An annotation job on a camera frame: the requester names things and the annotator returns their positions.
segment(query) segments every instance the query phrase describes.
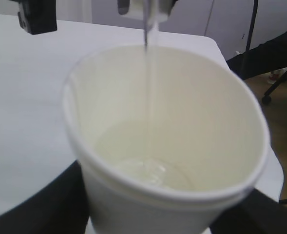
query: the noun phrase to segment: liquid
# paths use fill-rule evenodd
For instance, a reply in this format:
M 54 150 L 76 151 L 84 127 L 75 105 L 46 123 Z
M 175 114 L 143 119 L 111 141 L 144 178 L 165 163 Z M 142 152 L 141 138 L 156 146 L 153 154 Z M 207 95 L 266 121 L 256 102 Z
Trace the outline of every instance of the liquid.
M 97 141 L 95 151 L 116 169 L 142 183 L 170 190 L 194 190 L 183 170 L 171 163 L 180 145 L 175 145 L 170 129 L 149 124 L 153 139 L 148 139 L 146 125 L 145 122 L 123 122 L 111 127 Z M 148 157 L 145 155 L 147 141 L 151 143 Z
M 152 131 L 149 123 L 153 118 L 153 90 L 156 84 L 156 46 L 158 38 L 158 0 L 144 0 L 144 46 L 146 81 L 146 160 L 151 157 Z

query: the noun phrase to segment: black chair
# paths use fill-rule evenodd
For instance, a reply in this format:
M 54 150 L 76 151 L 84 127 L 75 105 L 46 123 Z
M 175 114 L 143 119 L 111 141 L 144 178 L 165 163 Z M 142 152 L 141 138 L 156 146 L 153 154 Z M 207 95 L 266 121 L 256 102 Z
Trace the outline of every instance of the black chair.
M 265 96 L 261 99 L 264 105 L 269 105 L 272 101 L 270 94 L 283 82 L 287 80 L 287 71 L 265 92 Z

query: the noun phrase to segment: white table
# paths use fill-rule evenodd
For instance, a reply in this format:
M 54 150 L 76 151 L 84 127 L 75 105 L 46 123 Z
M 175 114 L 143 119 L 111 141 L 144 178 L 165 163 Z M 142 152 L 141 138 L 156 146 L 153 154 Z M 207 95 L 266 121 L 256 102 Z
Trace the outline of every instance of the white table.
M 74 64 L 95 49 L 143 42 L 137 29 L 59 21 L 58 31 L 32 36 L 18 18 L 0 15 L 0 214 L 54 180 L 74 160 L 60 110 Z M 209 38 L 160 33 L 159 43 L 227 64 Z M 271 150 L 257 188 L 279 199 L 283 171 Z

